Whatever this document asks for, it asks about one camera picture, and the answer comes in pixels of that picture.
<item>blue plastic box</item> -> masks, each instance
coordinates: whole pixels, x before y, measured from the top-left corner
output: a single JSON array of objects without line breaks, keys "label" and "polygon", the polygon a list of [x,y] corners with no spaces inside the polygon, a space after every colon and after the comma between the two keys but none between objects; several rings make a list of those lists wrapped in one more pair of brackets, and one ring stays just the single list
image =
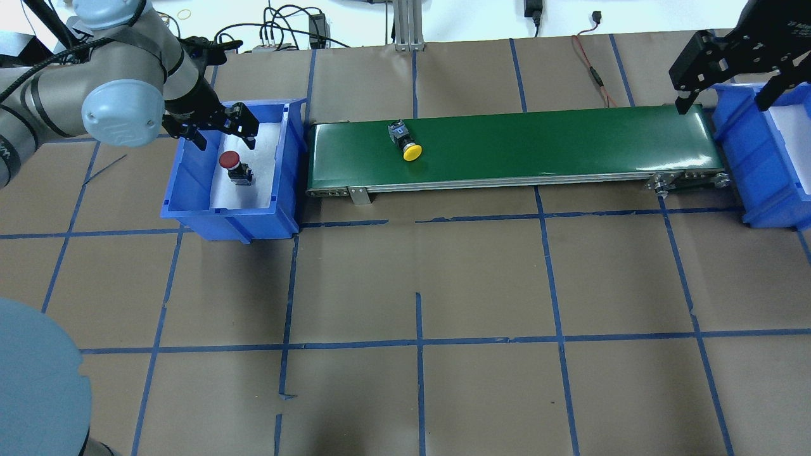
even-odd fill
[{"label": "blue plastic box", "polygon": [[179,141],[161,217],[177,219],[209,241],[249,243],[252,239],[288,239],[298,233],[294,219],[298,161],[306,149],[301,118],[303,99],[243,103],[260,123],[281,123],[270,206],[257,209],[211,207],[212,177],[218,166],[223,134],[203,131],[208,140],[205,150],[197,149],[191,141]]},{"label": "blue plastic box", "polygon": [[[799,111],[811,118],[811,86],[797,86],[765,112],[757,110],[754,104],[763,84],[714,87],[719,95],[713,114],[718,132],[715,139],[723,144],[746,207],[744,222],[753,228],[811,228],[811,195],[806,193],[811,188],[803,188],[773,116],[776,106],[800,105]],[[801,148],[805,149],[801,153],[811,154],[811,144],[802,144]]]}]

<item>robotic arm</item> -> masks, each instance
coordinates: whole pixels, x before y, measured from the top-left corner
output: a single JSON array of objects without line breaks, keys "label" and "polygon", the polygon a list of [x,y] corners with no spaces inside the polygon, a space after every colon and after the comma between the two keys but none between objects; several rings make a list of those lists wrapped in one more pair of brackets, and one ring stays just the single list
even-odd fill
[{"label": "robotic arm", "polygon": [[[108,42],[91,45],[88,62],[34,67],[0,94],[0,188],[43,143],[84,133],[138,147],[153,141],[163,124],[171,136],[200,149],[206,147],[200,130],[212,129],[255,146],[256,117],[242,103],[220,103],[204,66],[195,65],[150,0],[75,0],[74,7],[93,39]],[[197,44],[208,53],[208,43]],[[225,62],[218,50],[216,64]]]},{"label": "robotic arm", "polygon": [[778,71],[755,98],[758,109],[768,110],[786,90],[811,82],[811,57],[794,63],[810,50],[809,0],[749,0],[729,34],[701,30],[681,51],[670,69],[676,108],[686,113],[702,90],[735,75]]}]

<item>white wall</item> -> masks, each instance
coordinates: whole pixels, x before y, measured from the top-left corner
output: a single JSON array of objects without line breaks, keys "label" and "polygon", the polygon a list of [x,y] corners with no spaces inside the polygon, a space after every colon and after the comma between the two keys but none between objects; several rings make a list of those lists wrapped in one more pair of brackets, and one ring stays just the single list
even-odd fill
[{"label": "white wall", "polygon": [[[72,15],[64,0],[53,0],[63,19]],[[272,0],[273,6],[286,4]],[[733,28],[746,0],[545,0],[541,36],[565,36],[590,28],[591,11],[603,12],[598,32],[659,32],[700,28]],[[177,17],[182,9],[191,17],[179,20],[183,36],[209,39],[228,24],[261,22],[263,0],[153,0],[159,11]],[[390,23],[385,23],[384,4],[363,0],[308,0],[300,6],[324,10],[332,37],[351,46],[382,45]],[[534,26],[523,16],[523,0],[423,0],[423,33],[431,41],[476,41],[531,37]],[[29,13],[37,34],[47,45],[55,39]],[[308,30],[307,18],[290,18],[293,28]],[[0,29],[30,32],[19,0],[0,0]],[[259,44],[259,28],[237,28],[231,33],[250,49]]]}]

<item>red cap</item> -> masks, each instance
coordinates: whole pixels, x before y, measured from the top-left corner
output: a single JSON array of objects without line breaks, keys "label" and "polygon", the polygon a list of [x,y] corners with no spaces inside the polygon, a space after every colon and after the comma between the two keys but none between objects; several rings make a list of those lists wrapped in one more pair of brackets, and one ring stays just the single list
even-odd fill
[{"label": "red cap", "polygon": [[220,155],[220,166],[227,170],[232,170],[239,166],[239,154],[233,150],[226,150]]}]

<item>green conveyor belt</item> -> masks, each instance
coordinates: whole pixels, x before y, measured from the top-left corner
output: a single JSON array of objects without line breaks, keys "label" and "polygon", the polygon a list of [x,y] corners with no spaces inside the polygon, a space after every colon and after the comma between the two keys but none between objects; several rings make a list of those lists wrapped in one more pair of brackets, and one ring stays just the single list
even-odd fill
[{"label": "green conveyor belt", "polygon": [[316,125],[308,192],[596,182],[723,168],[700,106],[686,115],[651,106],[406,120],[424,148],[412,162],[389,139],[388,124]]}]

